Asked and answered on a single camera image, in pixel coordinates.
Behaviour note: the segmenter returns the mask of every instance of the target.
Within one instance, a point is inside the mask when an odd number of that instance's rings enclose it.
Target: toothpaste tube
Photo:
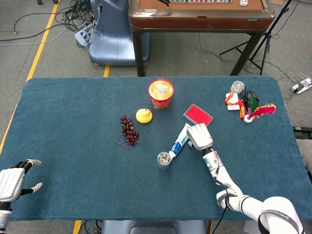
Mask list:
[[[186,130],[190,127],[191,126],[187,123],[184,125],[184,128],[182,129],[181,133],[177,137],[177,140],[175,141],[174,145],[172,146],[171,150],[169,151],[169,156],[171,158],[171,161],[180,152],[183,145],[189,139],[189,136],[186,134]]]

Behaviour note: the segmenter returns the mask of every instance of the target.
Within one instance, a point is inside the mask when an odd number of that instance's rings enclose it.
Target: red cup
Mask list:
[[[162,110],[169,106],[174,94],[174,86],[168,80],[156,79],[148,87],[148,93],[155,109]]]

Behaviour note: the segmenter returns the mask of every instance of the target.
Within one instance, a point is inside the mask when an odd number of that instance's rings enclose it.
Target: red card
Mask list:
[[[213,117],[210,114],[194,104],[190,106],[190,108],[183,114],[183,116],[194,124],[204,123],[206,126],[208,126],[208,124],[210,124],[210,122],[213,120]]]

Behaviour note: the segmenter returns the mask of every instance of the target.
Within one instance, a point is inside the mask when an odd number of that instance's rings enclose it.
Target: orange clip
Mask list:
[[[230,103],[229,100],[233,97],[234,92],[230,91],[230,95],[224,100],[225,104],[227,105],[233,105],[235,103]]]
[[[238,100],[238,104],[239,104],[239,117],[243,119],[245,117],[245,105],[240,99]]]
[[[229,100],[233,97],[234,92],[230,91],[230,95],[224,100],[226,105],[239,105],[239,117],[243,119],[245,117],[245,105],[242,100],[238,100],[237,103],[230,103]]]

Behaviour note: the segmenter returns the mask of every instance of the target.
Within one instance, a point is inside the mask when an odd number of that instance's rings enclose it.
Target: robot finger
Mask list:
[[[21,161],[21,162],[18,162],[17,164],[15,164],[13,167],[11,167],[11,168],[18,168],[18,167],[20,167],[20,165],[22,164],[23,162]]]
[[[191,142],[191,141],[189,140],[187,143],[189,144],[190,147],[194,148],[193,142]]]
[[[32,187],[30,189],[22,189],[20,195],[26,195],[26,194],[33,194],[37,192],[42,187],[42,183],[38,183],[35,185],[35,187]]]
[[[27,159],[24,162],[19,162],[16,164],[17,168],[24,168],[25,169],[25,174],[28,172],[28,170],[33,166],[33,165],[40,165],[41,161],[36,160],[36,159]]]

